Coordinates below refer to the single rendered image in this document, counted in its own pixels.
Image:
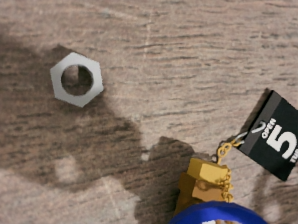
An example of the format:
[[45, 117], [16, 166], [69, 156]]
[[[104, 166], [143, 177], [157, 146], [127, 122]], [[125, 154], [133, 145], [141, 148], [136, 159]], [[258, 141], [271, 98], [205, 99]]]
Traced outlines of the black tag with gold chain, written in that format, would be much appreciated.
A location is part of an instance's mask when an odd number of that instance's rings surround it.
[[[240, 140], [242, 136], [244, 137]], [[237, 144], [233, 144], [235, 141]], [[226, 145], [229, 148], [224, 148]], [[271, 91], [247, 132], [217, 150], [218, 165], [231, 145], [238, 146], [236, 149], [285, 183], [298, 161], [298, 110], [276, 91]], [[220, 150], [225, 153], [220, 155]], [[227, 165], [222, 166], [228, 169]], [[231, 175], [228, 175], [230, 173], [231, 170], [228, 169], [223, 181], [226, 189], [221, 194], [226, 202], [233, 200], [229, 193], [233, 189]]]

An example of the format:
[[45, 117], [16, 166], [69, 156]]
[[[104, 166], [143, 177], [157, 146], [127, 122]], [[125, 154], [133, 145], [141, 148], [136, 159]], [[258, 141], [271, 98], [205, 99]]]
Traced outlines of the grey hex nut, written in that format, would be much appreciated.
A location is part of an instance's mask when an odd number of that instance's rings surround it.
[[[92, 83], [90, 89], [86, 91], [84, 94], [73, 95], [71, 93], [68, 93], [62, 86], [62, 73], [70, 65], [81, 65], [83, 67], [86, 67], [86, 69], [91, 73]], [[80, 106], [84, 106], [87, 102], [89, 102], [92, 98], [94, 98], [97, 94], [104, 90], [100, 62], [88, 58], [79, 53], [76, 53], [74, 51], [50, 69], [55, 91], [55, 97], [61, 98], [63, 100], [72, 102]]]

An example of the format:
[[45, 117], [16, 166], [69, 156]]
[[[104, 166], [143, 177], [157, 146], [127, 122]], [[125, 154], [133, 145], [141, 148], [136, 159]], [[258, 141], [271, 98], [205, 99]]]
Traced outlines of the grey and white pipe manifold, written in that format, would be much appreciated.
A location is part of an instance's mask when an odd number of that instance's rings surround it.
[[220, 220], [268, 224], [253, 210], [224, 202], [221, 194], [226, 189], [223, 181], [227, 171], [218, 164], [191, 158], [187, 172], [181, 172], [177, 185], [180, 193], [168, 224], [221, 224]]

